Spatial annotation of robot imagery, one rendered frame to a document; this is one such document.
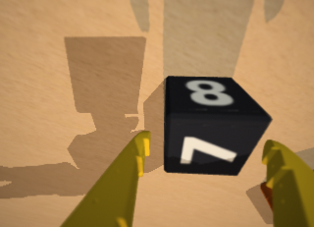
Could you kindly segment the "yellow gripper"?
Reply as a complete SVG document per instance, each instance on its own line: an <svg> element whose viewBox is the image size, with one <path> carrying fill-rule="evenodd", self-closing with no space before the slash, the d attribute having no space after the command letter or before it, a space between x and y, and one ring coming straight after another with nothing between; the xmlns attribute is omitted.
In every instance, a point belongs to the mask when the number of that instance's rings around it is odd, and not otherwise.
<svg viewBox="0 0 314 227"><path fill-rule="evenodd" d="M121 151L60 227L132 227L138 178L150 153L150 131ZM274 227L314 227L314 171L280 142L266 140L262 164L272 189Z"/></svg>

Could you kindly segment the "black number cube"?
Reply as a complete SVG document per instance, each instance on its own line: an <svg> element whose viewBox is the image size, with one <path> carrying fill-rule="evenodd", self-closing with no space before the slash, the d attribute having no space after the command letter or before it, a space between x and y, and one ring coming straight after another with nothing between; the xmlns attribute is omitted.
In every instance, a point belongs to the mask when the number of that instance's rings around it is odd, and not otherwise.
<svg viewBox="0 0 314 227"><path fill-rule="evenodd" d="M169 76L164 171L237 176L272 120L233 78Z"/></svg>

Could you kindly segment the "orange digital multimeter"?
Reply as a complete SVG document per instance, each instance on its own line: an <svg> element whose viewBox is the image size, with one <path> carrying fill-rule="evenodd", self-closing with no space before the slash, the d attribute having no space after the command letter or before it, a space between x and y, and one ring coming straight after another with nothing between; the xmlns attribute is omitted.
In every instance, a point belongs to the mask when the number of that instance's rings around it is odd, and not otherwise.
<svg viewBox="0 0 314 227"><path fill-rule="evenodd" d="M272 189L270 189L269 187L266 186L266 182L264 182L260 186L260 189L261 189L264 197L266 197L266 200L269 203L271 209L273 210L273 206L272 206Z"/></svg>

